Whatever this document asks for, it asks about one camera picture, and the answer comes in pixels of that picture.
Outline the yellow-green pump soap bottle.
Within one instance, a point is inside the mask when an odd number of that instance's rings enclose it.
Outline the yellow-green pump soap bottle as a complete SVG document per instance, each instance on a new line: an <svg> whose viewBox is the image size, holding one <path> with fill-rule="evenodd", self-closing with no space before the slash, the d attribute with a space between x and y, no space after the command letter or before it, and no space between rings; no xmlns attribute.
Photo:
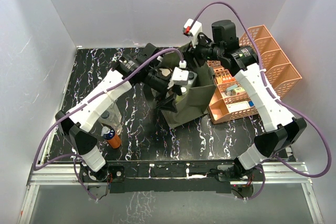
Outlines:
<svg viewBox="0 0 336 224"><path fill-rule="evenodd" d="M175 98L176 103L179 103L187 94L187 88L181 87L181 95L177 95Z"/></svg>

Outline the white rectangular bottle black cap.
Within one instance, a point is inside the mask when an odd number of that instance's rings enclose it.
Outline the white rectangular bottle black cap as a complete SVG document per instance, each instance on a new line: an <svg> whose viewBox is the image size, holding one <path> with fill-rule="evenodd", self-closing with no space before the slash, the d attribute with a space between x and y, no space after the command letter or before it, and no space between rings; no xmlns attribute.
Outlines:
<svg viewBox="0 0 336 224"><path fill-rule="evenodd" d="M197 80L197 73L190 71L188 73L188 83L187 87L192 88L196 85L196 80Z"/></svg>

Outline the beige pump lotion bottle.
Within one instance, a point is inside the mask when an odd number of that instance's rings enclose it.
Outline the beige pump lotion bottle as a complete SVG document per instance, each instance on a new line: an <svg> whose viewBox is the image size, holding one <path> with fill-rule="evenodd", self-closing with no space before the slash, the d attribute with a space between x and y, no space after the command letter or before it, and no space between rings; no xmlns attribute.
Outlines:
<svg viewBox="0 0 336 224"><path fill-rule="evenodd" d="M157 77L162 80L169 80L171 77L171 70L165 68L159 68L157 71Z"/></svg>

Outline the clear square bottle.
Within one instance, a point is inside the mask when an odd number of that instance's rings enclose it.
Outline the clear square bottle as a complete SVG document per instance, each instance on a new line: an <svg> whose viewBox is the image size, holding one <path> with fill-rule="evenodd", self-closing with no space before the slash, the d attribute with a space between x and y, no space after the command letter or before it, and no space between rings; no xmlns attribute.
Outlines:
<svg viewBox="0 0 336 224"><path fill-rule="evenodd" d="M121 119L122 115L115 103L111 104L99 117L100 123L113 128L117 135L120 135L122 131Z"/></svg>

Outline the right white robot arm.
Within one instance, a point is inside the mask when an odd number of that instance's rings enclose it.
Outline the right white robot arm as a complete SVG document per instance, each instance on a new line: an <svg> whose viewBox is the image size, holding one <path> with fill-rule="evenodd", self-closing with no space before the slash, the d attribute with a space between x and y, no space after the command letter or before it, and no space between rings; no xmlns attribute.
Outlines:
<svg viewBox="0 0 336 224"><path fill-rule="evenodd" d="M195 57L218 60L244 88L263 121L265 133L256 136L253 145L234 160L233 173L238 179L247 180L257 165L295 143L307 123L280 104L250 32L246 32L250 46L240 46L236 26L228 19L212 23L212 38L203 33L202 24L196 20L185 26L185 33L192 36Z"/></svg>

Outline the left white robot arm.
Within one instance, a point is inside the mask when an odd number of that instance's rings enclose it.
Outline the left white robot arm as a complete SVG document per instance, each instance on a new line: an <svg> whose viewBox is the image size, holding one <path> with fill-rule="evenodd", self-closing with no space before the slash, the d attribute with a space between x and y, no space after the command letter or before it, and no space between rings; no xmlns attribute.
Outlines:
<svg viewBox="0 0 336 224"><path fill-rule="evenodd" d="M152 44L147 44L140 54L114 57L112 68L106 77L80 103L67 113L59 111L56 114L59 131L76 149L89 167L91 177L96 181L104 181L109 172L107 162L97 147L98 140L90 131L105 112L114 113L112 107L116 100L136 83L142 82L166 94L175 82L171 79L161 79L151 71L171 52L175 52L179 57L179 62L173 70L185 68L183 54L178 49L158 50Z"/></svg>

